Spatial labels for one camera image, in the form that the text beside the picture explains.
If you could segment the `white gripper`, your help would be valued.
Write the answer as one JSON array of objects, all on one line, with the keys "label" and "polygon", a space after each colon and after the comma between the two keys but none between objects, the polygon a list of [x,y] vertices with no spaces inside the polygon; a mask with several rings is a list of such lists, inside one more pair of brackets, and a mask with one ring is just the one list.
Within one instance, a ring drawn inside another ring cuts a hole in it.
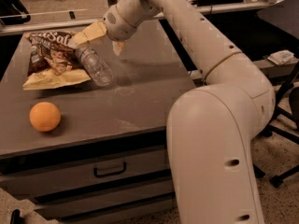
[{"label": "white gripper", "polygon": [[135,9],[133,7],[121,7],[119,4],[111,6],[105,13],[104,23],[96,21],[84,28],[72,37],[76,45],[85,44],[94,39],[108,35],[113,40],[113,51],[117,56],[125,46],[125,40],[136,32]]}]

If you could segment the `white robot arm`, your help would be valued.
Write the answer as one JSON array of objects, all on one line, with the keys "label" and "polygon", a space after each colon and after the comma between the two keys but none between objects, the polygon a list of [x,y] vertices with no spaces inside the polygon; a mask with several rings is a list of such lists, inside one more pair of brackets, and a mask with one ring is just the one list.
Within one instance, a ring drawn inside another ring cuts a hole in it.
[{"label": "white robot arm", "polygon": [[272,118],[275,92],[260,69],[187,0],[120,0],[77,33],[72,47],[101,36],[129,39],[164,14],[205,85],[172,105],[167,150],[181,224],[264,224],[250,151]]}]

